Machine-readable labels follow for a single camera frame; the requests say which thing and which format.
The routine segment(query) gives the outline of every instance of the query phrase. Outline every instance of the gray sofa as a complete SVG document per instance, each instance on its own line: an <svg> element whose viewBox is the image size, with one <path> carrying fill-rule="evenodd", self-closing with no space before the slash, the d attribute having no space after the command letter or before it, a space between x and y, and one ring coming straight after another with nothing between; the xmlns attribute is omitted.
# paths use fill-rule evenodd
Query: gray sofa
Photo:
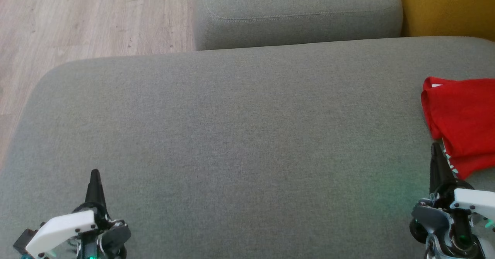
<svg viewBox="0 0 495 259"><path fill-rule="evenodd" d="M401 0L195 0L197 50L398 37Z"/></svg>
<svg viewBox="0 0 495 259"><path fill-rule="evenodd" d="M0 254L81 204L97 168L129 259L422 258L408 229L428 196L422 83L493 78L493 57L483 39L409 37L62 65L0 172Z"/></svg>

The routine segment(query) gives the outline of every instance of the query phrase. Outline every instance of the red cloth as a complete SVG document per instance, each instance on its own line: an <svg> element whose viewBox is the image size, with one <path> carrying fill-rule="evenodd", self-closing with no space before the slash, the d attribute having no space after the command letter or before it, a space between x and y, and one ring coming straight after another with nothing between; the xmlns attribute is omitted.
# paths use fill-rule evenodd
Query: red cloth
<svg viewBox="0 0 495 259"><path fill-rule="evenodd" d="M459 178L495 166L495 79L428 77L421 103L432 137L443 139Z"/></svg>

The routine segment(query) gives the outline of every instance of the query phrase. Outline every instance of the seam stitching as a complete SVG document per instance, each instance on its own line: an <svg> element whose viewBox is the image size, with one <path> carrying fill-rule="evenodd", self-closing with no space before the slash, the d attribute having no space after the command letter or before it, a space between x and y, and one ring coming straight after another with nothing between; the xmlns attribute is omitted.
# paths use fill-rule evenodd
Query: seam stitching
<svg viewBox="0 0 495 259"><path fill-rule="evenodd" d="M329 11L329 12L310 12L307 14L286 14L286 15L266 15L266 16L253 16L253 17L224 17L224 16L219 16L214 14L212 11L210 11L210 8L207 5L207 1L203 0L203 4L205 5L205 8L208 12L208 14L215 19L218 20L223 20L223 21L256 21L256 20L277 20L277 19L288 19L288 18L301 18L301 17L308 17L308 16L328 16L328 15L335 15L335 14L359 14L359 13L369 13L369 12L381 12L385 11L388 9L391 9L397 5L397 1L395 1L394 4L392 4L390 7L386 7L384 9L377 9L377 10L365 10L365 11L357 11L357 10L351 10L351 11Z"/></svg>

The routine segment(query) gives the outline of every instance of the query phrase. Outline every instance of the robotic arm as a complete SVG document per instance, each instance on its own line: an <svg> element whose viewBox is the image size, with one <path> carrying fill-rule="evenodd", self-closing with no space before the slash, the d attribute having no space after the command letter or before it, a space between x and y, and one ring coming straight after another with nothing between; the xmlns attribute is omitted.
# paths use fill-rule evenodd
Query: robotic arm
<svg viewBox="0 0 495 259"><path fill-rule="evenodd" d="M106 211L99 171L91 171L85 203L71 214L41 224L35 231L26 229L14 244L23 259L55 257L53 248L66 241L77 241L77 259L125 259L124 243L131 237L124 220L112 220Z"/></svg>
<svg viewBox="0 0 495 259"><path fill-rule="evenodd" d="M426 244L426 259L495 259L490 243L471 232L475 218L495 220L495 193L456 179L440 145L433 143L430 197L412 211L412 236Z"/></svg>

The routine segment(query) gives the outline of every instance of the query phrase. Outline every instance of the gray fabric upholstery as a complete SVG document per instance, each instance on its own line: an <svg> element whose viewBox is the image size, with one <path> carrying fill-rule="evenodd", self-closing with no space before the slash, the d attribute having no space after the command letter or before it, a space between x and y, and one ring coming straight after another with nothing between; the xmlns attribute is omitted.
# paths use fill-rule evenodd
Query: gray fabric upholstery
<svg viewBox="0 0 495 259"><path fill-rule="evenodd" d="M57 67L0 173L0 254L82 203L98 168L129 258L422 258L408 224L428 191L423 80L493 78L494 56L416 37Z"/></svg>
<svg viewBox="0 0 495 259"><path fill-rule="evenodd" d="M401 0L195 0L197 50L398 37Z"/></svg>

